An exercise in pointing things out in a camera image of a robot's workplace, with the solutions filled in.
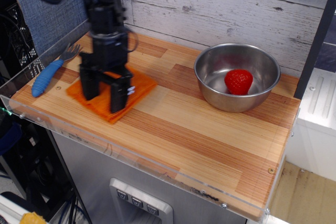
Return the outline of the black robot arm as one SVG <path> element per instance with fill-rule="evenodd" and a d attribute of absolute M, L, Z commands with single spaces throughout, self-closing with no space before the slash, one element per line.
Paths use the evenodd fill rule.
<path fill-rule="evenodd" d="M 81 52 L 80 80 L 86 100 L 100 94 L 99 85 L 110 86 L 110 111 L 125 108 L 132 90 L 128 62 L 128 31 L 121 0 L 83 0 L 90 24 L 93 52 Z"/>

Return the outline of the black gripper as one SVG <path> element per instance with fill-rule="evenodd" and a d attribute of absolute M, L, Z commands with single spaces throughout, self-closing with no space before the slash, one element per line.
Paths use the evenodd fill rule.
<path fill-rule="evenodd" d="M 116 31 L 99 34 L 91 31 L 92 53 L 80 53 L 80 81 L 86 100 L 100 94 L 99 82 L 110 84 L 110 111 L 116 113 L 125 108 L 128 96 L 133 94 L 133 74 L 126 68 L 128 62 L 128 33 Z"/>

